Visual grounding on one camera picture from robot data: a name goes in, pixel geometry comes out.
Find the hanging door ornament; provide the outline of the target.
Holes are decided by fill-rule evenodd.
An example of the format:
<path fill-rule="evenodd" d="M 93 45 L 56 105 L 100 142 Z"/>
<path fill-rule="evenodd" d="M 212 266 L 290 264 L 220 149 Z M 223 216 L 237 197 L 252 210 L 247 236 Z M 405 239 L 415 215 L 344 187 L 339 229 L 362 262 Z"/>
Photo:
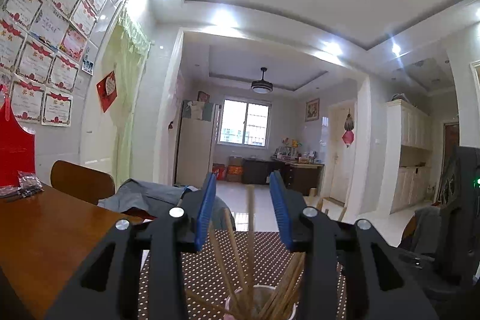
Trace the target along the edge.
<path fill-rule="evenodd" d="M 355 139 L 354 128 L 355 128 L 354 118 L 352 117 L 351 111 L 348 111 L 347 117 L 343 124 L 344 132 L 342 135 L 343 144 L 345 144 L 347 148 L 349 148 L 354 142 L 354 139 Z"/>

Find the dark wooden sideboard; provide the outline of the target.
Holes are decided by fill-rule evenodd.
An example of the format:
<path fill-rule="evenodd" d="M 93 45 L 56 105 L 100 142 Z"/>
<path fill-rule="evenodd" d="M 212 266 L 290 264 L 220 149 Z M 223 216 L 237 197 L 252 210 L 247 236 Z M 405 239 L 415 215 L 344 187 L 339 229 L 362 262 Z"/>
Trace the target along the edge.
<path fill-rule="evenodd" d="M 241 182 L 266 185 L 269 184 L 270 174 L 279 171 L 287 189 L 308 196 L 312 188 L 319 188 L 323 167 L 323 164 L 246 158 L 242 163 Z"/>

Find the small framed wall picture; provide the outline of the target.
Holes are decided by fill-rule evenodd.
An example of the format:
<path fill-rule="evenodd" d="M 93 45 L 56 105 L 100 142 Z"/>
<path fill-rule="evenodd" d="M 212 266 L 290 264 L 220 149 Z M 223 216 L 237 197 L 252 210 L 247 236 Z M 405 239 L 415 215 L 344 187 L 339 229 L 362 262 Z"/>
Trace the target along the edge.
<path fill-rule="evenodd" d="M 306 102 L 305 121 L 317 121 L 320 117 L 320 99 L 312 99 Z"/>

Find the grey jacket on chair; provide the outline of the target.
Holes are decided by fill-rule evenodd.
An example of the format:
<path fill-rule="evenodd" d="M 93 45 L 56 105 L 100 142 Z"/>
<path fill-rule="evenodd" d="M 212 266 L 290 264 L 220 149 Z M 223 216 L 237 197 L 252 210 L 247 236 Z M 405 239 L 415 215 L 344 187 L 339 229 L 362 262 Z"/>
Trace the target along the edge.
<path fill-rule="evenodd" d="M 113 196 L 100 199 L 97 206 L 121 214 L 153 219 L 182 204 L 186 194 L 198 190 L 194 186 L 177 187 L 128 179 Z"/>

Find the wooden chopstick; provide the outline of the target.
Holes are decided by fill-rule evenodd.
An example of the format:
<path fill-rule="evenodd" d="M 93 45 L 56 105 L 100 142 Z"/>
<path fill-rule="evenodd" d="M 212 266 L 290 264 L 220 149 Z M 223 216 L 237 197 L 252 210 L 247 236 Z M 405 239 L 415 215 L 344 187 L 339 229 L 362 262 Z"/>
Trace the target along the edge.
<path fill-rule="evenodd" d="M 272 307 L 273 307 L 273 302 L 274 302 L 274 299 L 276 297 L 276 294 L 279 292 L 280 288 L 282 288 L 284 286 L 284 283 L 285 283 L 285 280 L 286 278 L 284 277 L 284 275 L 288 272 L 288 271 L 291 271 L 293 269 L 292 267 L 292 258 L 289 262 L 289 265 L 287 266 L 287 268 L 285 269 L 285 273 L 283 274 L 283 276 L 281 277 L 281 280 L 280 282 L 278 283 L 278 285 L 275 287 L 275 291 L 274 293 L 272 294 L 272 296 L 270 296 L 270 298 L 268 299 L 267 301 L 267 304 L 264 305 L 264 307 L 262 308 L 262 310 L 260 310 L 260 315 L 259 315 L 259 319 L 268 319 L 268 316 L 269 314 L 271 313 L 271 310 L 272 310 Z"/>
<path fill-rule="evenodd" d="M 249 319 L 253 319 L 252 310 L 254 308 L 254 269 L 255 269 L 255 188 L 253 185 L 247 185 L 247 213 L 248 213 L 248 231 L 247 231 L 247 288 L 245 291 L 247 299 L 247 314 Z"/>
<path fill-rule="evenodd" d="M 234 260 L 236 262 L 236 266 L 237 266 L 238 279 L 239 279 L 239 282 L 241 283 L 242 297 L 244 299 L 247 299 L 247 282 L 246 282 L 246 279 L 245 279 L 245 274 L 244 274 L 244 271 L 243 271 L 242 262 L 241 262 L 241 258 L 240 258 L 240 255 L 239 255 L 239 249 L 238 249 L 238 246 L 237 246 L 237 242 L 235 240 L 235 235 L 234 235 L 234 231 L 233 231 L 233 225 L 232 225 L 232 222 L 231 222 L 230 212 L 226 208 L 224 208 L 223 213 L 224 213 L 225 225 L 226 225 L 228 236 L 229 236 L 229 242 L 230 242 L 230 245 L 231 245 L 231 248 L 232 248 L 232 251 L 233 251 L 233 258 L 234 258 Z"/>
<path fill-rule="evenodd" d="M 273 319 L 289 319 L 294 310 L 295 302 L 298 300 L 299 280 L 304 270 L 304 261 L 300 260 L 295 269 L 292 280 L 287 288 L 285 296 L 281 299 L 281 304 L 277 308 L 277 314 Z"/>
<path fill-rule="evenodd" d="M 305 254 L 304 253 L 297 253 L 294 255 L 292 258 L 292 267 L 293 269 L 291 271 L 288 271 L 284 277 L 286 278 L 284 286 L 280 288 L 279 292 L 276 294 L 276 297 L 273 302 L 273 307 L 271 310 L 271 313 L 268 315 L 268 319 L 273 319 L 272 317 L 278 313 L 278 307 L 281 304 L 281 299 L 285 296 L 287 293 L 287 288 L 290 285 L 290 281 L 292 280 L 293 274 L 295 272 L 296 267 L 298 266 L 298 263 L 300 260 L 304 261 Z"/>
<path fill-rule="evenodd" d="M 241 319 L 241 317 L 242 317 L 239 313 L 233 312 L 232 310 L 229 310 L 229 309 L 225 308 L 224 306 L 213 304 L 213 303 L 205 300 L 204 298 L 202 298 L 202 296 L 199 296 L 198 294 L 192 292 L 189 289 L 185 289 L 185 295 L 188 298 L 190 298 L 191 300 L 199 303 L 200 305 L 202 305 L 205 308 L 209 308 L 211 310 L 216 310 L 218 312 L 222 312 L 223 314 L 231 315 L 236 319 Z"/>
<path fill-rule="evenodd" d="M 215 254 L 216 262 L 220 268 L 220 272 L 222 275 L 222 279 L 224 281 L 224 285 L 226 286 L 228 292 L 229 292 L 229 297 L 230 297 L 230 309 L 235 317 L 235 319 L 244 319 L 244 316 L 242 315 L 241 307 L 239 305 L 235 289 L 233 287 L 232 281 L 230 279 L 230 276 L 227 272 L 227 269 L 225 268 L 220 245 L 218 243 L 218 240 L 216 239 L 216 234 L 215 230 L 213 228 L 212 223 L 209 224 L 208 227 L 208 234 L 209 234 L 209 239 L 211 242 L 211 245 L 213 247 L 213 251 Z"/>

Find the small plastic packet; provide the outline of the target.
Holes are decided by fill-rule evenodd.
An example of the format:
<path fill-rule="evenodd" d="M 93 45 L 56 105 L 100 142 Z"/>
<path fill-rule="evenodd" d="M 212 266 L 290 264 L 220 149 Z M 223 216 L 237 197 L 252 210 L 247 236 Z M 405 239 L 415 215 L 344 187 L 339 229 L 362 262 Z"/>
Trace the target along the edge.
<path fill-rule="evenodd" d="M 42 183 L 34 173 L 19 172 L 19 194 L 29 197 L 43 191 Z"/>

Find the white cabinet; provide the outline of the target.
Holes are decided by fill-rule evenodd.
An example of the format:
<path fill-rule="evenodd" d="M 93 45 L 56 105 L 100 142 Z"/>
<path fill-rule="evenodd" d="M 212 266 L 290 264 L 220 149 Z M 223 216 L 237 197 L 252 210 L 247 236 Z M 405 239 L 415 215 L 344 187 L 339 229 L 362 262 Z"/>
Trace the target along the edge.
<path fill-rule="evenodd" d="M 423 202 L 429 188 L 431 117 L 404 100 L 387 103 L 384 182 L 390 213 Z"/>

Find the dark jacket on chair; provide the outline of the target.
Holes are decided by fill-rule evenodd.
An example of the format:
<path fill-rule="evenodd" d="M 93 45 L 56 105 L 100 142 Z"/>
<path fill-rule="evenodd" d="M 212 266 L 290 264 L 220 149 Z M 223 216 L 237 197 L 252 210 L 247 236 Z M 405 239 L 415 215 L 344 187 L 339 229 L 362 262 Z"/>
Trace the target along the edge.
<path fill-rule="evenodd" d="M 434 257 L 439 243 L 440 209 L 436 205 L 417 209 L 403 230 L 399 248 Z"/>

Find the wall certificates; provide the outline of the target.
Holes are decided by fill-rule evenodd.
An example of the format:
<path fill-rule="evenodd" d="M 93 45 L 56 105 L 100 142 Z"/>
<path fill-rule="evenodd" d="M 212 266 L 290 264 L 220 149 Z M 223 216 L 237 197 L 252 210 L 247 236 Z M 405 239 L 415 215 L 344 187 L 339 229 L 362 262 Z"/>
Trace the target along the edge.
<path fill-rule="evenodd" d="M 94 70 L 90 37 L 112 0 L 1 0 L 1 105 L 5 117 L 68 127 L 80 73 Z"/>

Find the green curtain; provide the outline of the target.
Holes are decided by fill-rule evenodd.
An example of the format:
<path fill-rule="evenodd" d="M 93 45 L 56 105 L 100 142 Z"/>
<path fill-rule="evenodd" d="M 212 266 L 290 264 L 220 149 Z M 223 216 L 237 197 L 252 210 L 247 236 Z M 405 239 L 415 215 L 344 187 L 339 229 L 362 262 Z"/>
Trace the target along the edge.
<path fill-rule="evenodd" d="M 151 42 L 123 7 L 106 44 L 103 62 L 115 74 L 117 98 L 109 110 L 116 127 L 112 163 L 116 185 L 131 177 L 134 110 Z"/>

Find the window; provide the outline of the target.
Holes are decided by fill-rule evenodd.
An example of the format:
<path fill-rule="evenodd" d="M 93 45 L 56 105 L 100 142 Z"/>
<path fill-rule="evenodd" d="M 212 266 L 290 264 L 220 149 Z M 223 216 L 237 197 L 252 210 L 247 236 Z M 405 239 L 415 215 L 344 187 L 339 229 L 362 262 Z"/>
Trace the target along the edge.
<path fill-rule="evenodd" d="M 224 99 L 218 142 L 265 148 L 268 144 L 271 106 L 267 102 L 227 97 Z"/>

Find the pink cup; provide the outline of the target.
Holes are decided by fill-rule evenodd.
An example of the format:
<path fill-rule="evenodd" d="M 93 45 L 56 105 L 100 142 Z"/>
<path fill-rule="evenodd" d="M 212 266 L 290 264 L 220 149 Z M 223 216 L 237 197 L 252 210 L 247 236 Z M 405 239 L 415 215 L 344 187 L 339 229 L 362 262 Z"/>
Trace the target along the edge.
<path fill-rule="evenodd" d="M 260 310 L 262 310 L 262 308 L 264 307 L 265 304 L 267 304 L 267 301 L 268 299 L 270 298 L 270 296 L 272 296 L 272 294 L 274 293 L 275 291 L 275 288 L 272 287 L 272 286 L 268 286 L 268 285 L 255 285 L 254 286 L 254 298 L 253 298 L 253 310 L 252 310 L 252 315 L 256 315 L 257 319 L 260 319 Z M 238 301 L 241 301 L 242 297 L 242 288 L 238 288 L 235 290 L 235 295 L 238 299 Z M 280 318 L 277 318 L 277 319 L 295 319 L 295 316 L 296 316 L 296 309 L 297 309 L 297 305 L 296 304 L 288 304 L 289 306 L 287 307 L 287 309 L 289 308 L 289 313 L 287 314 L 282 314 Z M 228 296 L 226 301 L 224 302 L 224 307 L 231 311 L 231 309 L 233 308 L 233 303 L 231 302 L 231 297 Z M 232 314 L 228 314 L 228 313 L 225 313 L 223 315 L 223 319 L 236 319 L 235 316 L 233 316 Z"/>

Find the red wall ornament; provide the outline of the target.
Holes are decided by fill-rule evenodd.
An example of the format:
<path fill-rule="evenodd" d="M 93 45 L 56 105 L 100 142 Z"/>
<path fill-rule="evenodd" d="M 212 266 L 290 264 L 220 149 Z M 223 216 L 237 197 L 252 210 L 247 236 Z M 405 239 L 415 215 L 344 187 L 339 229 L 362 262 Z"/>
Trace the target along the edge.
<path fill-rule="evenodd" d="M 108 73 L 97 83 L 96 88 L 101 109 L 105 113 L 117 98 L 115 72 Z"/>

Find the white refrigerator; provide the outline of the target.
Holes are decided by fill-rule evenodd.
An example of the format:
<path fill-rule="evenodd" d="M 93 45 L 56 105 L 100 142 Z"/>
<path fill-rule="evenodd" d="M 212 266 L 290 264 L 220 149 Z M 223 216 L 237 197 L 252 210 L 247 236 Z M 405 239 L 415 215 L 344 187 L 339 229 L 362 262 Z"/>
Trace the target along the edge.
<path fill-rule="evenodd" d="M 200 188 L 212 171 L 219 106 L 204 101 L 183 101 L 176 147 L 175 184 Z"/>

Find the red bag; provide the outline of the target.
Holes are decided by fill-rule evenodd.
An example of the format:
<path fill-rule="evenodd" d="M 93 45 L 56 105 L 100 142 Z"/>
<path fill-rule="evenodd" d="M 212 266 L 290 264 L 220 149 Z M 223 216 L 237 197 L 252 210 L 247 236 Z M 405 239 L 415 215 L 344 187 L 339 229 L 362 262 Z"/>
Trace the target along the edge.
<path fill-rule="evenodd" d="M 35 173 L 35 135 L 25 131 L 11 108 L 7 86 L 1 85 L 0 123 L 0 185 L 2 188 L 19 185 L 19 173 Z"/>

